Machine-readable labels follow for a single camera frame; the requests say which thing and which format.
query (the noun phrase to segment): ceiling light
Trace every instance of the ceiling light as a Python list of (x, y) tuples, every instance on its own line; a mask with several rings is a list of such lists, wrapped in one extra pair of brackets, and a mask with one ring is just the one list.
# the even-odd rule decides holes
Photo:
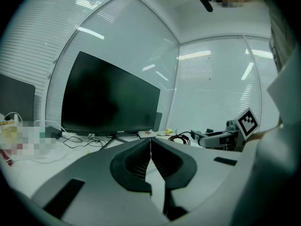
[(167, 42), (170, 42), (170, 43), (172, 43), (170, 40), (168, 40), (168, 39), (164, 39), (165, 41), (167, 41)]
[(252, 49), (252, 53), (256, 56), (265, 57), (265, 58), (273, 58), (273, 54), (271, 52), (266, 52), (262, 50)]
[(155, 65), (149, 65), (149, 66), (146, 66), (142, 69), (142, 71), (146, 71), (146, 70), (149, 70), (151, 68), (155, 67)]
[(243, 77), (241, 77), (242, 81), (244, 81), (247, 78), (247, 76), (249, 75), (249, 73), (251, 72), (251, 70), (253, 68), (253, 65), (254, 65), (254, 63), (249, 63), (249, 65), (248, 65), (248, 67), (247, 67), (247, 69), (246, 69)]
[(83, 7), (86, 7), (86, 8), (89, 8), (89, 9), (95, 9), (98, 5), (101, 4), (100, 1), (96, 1), (94, 3), (94, 5), (91, 5), (90, 1), (89, 0), (75, 0), (75, 3), (77, 5), (80, 5), (80, 6), (83, 6)]
[(177, 57), (177, 59), (178, 60), (184, 60), (184, 59), (190, 59), (190, 58), (206, 56), (206, 55), (210, 55), (210, 54), (211, 54), (210, 50), (205, 50), (205, 51), (200, 51), (200, 52), (193, 53), (193, 54), (181, 55), (180, 57)]
[(90, 30), (90, 29), (83, 28), (83, 27), (78, 27), (77, 30), (82, 31), (82, 32), (89, 33), (89, 34), (91, 34), (91, 35), (93, 35), (93, 36), (95, 36), (95, 37), (98, 37), (98, 38), (104, 40), (104, 36), (100, 35), (99, 33), (94, 32), (94, 31), (92, 31), (92, 30)]
[(159, 71), (156, 71), (156, 73), (157, 73), (158, 75), (160, 75), (164, 80), (169, 81), (169, 79), (166, 78), (166, 77), (165, 77), (163, 74), (161, 74)]

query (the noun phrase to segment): monitor stand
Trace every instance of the monitor stand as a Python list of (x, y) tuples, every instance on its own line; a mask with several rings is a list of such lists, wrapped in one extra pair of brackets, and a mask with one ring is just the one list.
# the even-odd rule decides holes
[(103, 146), (102, 148), (100, 148), (100, 150), (102, 150), (103, 148), (106, 149), (107, 146), (108, 146), (112, 141), (114, 141), (114, 140), (121, 141), (121, 142), (128, 142), (128, 141), (125, 141), (125, 140), (123, 140), (123, 139), (121, 139), (121, 138), (119, 138), (119, 137), (117, 137), (117, 136), (112, 136), (111, 140), (110, 140), (105, 146)]

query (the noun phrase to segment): black cable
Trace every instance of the black cable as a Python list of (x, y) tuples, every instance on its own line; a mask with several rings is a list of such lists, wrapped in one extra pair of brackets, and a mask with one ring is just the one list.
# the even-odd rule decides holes
[(190, 140), (189, 140), (189, 137), (186, 136), (186, 135), (183, 135), (184, 133), (189, 133), (191, 134), (189, 131), (185, 131), (185, 132), (182, 132), (180, 134), (176, 134), (175, 136), (171, 136), (168, 140), (169, 141), (174, 141), (175, 139), (181, 139), (183, 144), (184, 145), (190, 145)]
[(107, 149), (105, 146), (109, 143), (111, 143), (114, 140), (114, 137), (111, 138), (110, 141), (108, 141), (102, 148), (100, 148), (98, 151), (102, 150), (103, 148)]
[[(92, 135), (90, 135), (90, 136), (88, 137), (88, 142), (87, 142), (87, 144), (85, 144), (85, 145), (78, 145), (78, 146), (72, 147), (72, 146), (69, 146), (69, 145), (67, 145), (67, 144), (65, 143), (66, 141), (71, 141), (71, 142), (74, 142), (74, 143), (82, 143), (83, 140), (80, 139), (80, 138), (78, 138), (78, 137), (73, 137), (73, 138), (76, 138), (76, 139), (78, 139), (78, 140), (81, 140), (81, 142), (75, 142), (75, 141), (73, 141), (73, 140), (70, 140), (70, 138), (72, 138), (72, 137), (70, 137), (70, 138), (62, 137), (62, 138), (64, 138), (64, 139), (66, 139), (66, 140), (63, 142), (63, 144), (66, 145), (67, 147), (71, 148), (71, 149), (74, 149), (74, 148), (77, 148), (77, 147), (80, 147), (80, 146), (85, 147), (85, 146), (87, 146), (87, 145), (93, 146), (93, 147), (101, 147), (101, 148), (103, 148), (103, 147), (106, 145), (106, 142), (105, 142), (104, 140), (99, 139), (99, 138), (97, 138), (97, 137), (91, 137), (91, 136), (92, 136)], [(101, 146), (90, 145), (92, 142), (94, 142), (94, 143), (96, 143), (96, 144), (97, 144), (97, 143), (100, 143)]]

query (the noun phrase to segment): ceiling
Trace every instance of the ceiling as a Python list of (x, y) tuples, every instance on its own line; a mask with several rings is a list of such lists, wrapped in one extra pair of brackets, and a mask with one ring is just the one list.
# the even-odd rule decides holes
[(217, 34), (270, 36), (268, 8), (263, 2), (239, 8), (211, 3), (209, 13), (199, 0), (142, 0), (165, 21), (180, 43)]

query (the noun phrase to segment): white wall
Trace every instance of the white wall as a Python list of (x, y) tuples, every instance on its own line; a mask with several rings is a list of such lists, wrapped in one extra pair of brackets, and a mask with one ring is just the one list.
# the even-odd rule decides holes
[(83, 51), (159, 88), (158, 112), (163, 113), (160, 129), (165, 129), (179, 52), (179, 43), (170, 30), (139, 0), (110, 1), (81, 27), (104, 36), (104, 39), (77, 31), (66, 46), (50, 81), (46, 119), (61, 123), (67, 80), (78, 53)]
[(149, 6), (168, 26), (177, 40), (180, 41), (179, 21), (177, 12), (162, 0), (141, 0)]
[(211, 4), (214, 8), (212, 13), (207, 12), (198, 0), (176, 8), (181, 16), (181, 43), (218, 34), (270, 37), (269, 11), (265, 4), (254, 3), (239, 8), (222, 8)]

